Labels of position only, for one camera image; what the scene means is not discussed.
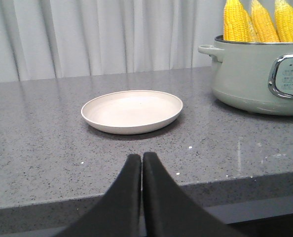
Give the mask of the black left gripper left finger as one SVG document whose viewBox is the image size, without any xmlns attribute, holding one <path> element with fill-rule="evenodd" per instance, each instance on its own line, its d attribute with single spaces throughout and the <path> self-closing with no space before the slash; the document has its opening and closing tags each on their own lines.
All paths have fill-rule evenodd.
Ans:
<svg viewBox="0 0 293 237">
<path fill-rule="evenodd" d="M 130 154 L 118 177 L 95 206 L 55 236 L 139 236 L 141 164 L 139 155 Z"/>
</svg>

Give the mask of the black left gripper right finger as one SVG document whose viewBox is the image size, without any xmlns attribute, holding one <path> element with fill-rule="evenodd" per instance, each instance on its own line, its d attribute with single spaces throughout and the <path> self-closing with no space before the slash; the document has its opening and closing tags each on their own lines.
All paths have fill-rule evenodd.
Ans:
<svg viewBox="0 0 293 237">
<path fill-rule="evenodd" d="M 241 237 L 188 197 L 154 152 L 143 156 L 143 204 L 149 237 Z"/>
</svg>

